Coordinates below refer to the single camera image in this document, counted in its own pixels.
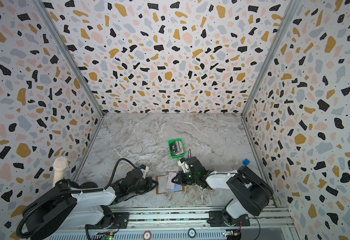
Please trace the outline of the green plastic card tray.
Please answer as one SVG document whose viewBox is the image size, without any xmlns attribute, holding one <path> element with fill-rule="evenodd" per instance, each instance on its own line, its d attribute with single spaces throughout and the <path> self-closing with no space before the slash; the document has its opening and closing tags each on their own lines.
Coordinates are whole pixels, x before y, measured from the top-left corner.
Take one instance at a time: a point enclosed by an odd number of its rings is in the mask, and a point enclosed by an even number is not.
<svg viewBox="0 0 350 240">
<path fill-rule="evenodd" d="M 168 141 L 170 157 L 173 159 L 182 158 L 185 155 L 185 148 L 182 139 Z"/>
</svg>

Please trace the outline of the beige foam microphone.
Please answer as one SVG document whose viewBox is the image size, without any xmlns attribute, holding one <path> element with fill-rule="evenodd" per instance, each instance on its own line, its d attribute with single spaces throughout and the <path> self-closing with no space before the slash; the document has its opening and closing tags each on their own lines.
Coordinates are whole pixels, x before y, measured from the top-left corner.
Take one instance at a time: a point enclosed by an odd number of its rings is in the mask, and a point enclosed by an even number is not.
<svg viewBox="0 0 350 240">
<path fill-rule="evenodd" d="M 66 157 L 58 157 L 53 163 L 53 186 L 62 179 L 64 179 L 64 173 L 68 167 L 68 160 Z"/>
</svg>

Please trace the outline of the aluminium mounting rail frame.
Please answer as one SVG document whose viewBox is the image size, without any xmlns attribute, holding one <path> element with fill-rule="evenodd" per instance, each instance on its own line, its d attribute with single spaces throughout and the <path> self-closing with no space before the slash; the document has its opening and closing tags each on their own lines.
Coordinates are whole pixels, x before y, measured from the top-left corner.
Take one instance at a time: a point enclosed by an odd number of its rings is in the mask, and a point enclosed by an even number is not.
<svg viewBox="0 0 350 240">
<path fill-rule="evenodd" d="M 234 226 L 210 225 L 222 207 L 112 208 L 113 240 L 298 240 L 288 209 L 266 206 L 258 217 L 244 215 Z"/>
</svg>

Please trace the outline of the stack of credit cards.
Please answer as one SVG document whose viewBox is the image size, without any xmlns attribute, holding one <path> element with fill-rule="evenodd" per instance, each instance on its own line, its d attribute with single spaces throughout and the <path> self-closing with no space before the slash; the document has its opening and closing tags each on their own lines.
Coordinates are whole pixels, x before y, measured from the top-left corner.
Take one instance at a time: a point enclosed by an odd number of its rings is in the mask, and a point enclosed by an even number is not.
<svg viewBox="0 0 350 240">
<path fill-rule="evenodd" d="M 183 144 L 181 141 L 174 141 L 169 144 L 169 149 L 172 156 L 179 156 L 184 153 Z"/>
</svg>

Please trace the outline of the small blue cube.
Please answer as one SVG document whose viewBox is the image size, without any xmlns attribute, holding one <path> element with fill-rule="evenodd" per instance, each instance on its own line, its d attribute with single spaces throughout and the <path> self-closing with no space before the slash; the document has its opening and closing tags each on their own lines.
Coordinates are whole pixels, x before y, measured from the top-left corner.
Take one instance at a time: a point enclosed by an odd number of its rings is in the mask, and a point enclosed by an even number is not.
<svg viewBox="0 0 350 240">
<path fill-rule="evenodd" d="M 243 165 L 247 166 L 247 165 L 249 165 L 249 164 L 250 164 L 250 161 L 249 161 L 248 159 L 245 159 L 245 160 L 243 161 Z"/>
</svg>

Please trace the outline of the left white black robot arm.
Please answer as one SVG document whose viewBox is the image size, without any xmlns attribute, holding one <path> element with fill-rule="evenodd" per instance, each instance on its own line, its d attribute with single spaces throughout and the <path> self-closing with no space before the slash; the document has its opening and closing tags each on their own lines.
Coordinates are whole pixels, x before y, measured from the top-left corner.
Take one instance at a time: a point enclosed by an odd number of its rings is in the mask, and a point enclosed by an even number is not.
<svg viewBox="0 0 350 240">
<path fill-rule="evenodd" d="M 135 167 L 124 178 L 110 179 L 104 188 L 93 182 L 73 188 L 68 180 L 58 181 L 23 210 L 16 236 L 43 240 L 60 228 L 122 228 L 123 218 L 115 216 L 110 206 L 154 190 L 159 183 L 146 176 L 146 170 L 144 166 Z"/>
</svg>

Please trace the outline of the brown leather card holder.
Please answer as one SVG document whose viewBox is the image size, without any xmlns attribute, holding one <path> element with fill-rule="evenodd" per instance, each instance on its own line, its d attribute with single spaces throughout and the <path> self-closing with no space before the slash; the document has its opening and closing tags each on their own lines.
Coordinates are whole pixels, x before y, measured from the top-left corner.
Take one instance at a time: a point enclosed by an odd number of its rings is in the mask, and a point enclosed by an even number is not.
<svg viewBox="0 0 350 240">
<path fill-rule="evenodd" d="M 168 175 L 157 176 L 156 181 L 158 182 L 158 186 L 156 187 L 157 195 L 183 192 L 185 190 L 184 186 L 171 183 L 168 180 Z"/>
</svg>

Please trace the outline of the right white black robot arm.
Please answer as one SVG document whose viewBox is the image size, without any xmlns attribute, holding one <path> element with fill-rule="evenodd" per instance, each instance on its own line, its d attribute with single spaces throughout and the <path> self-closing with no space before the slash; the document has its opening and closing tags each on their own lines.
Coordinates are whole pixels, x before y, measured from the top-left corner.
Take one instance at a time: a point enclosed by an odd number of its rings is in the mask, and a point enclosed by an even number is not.
<svg viewBox="0 0 350 240">
<path fill-rule="evenodd" d="M 183 158 L 178 164 L 182 170 L 171 179 L 173 184 L 227 189 L 235 196 L 222 210 L 209 212 L 207 223 L 211 227 L 247 226 L 249 221 L 245 218 L 249 214 L 259 216 L 274 194 L 272 188 L 245 165 L 231 172 L 218 172 L 206 170 L 196 157 Z"/>
</svg>

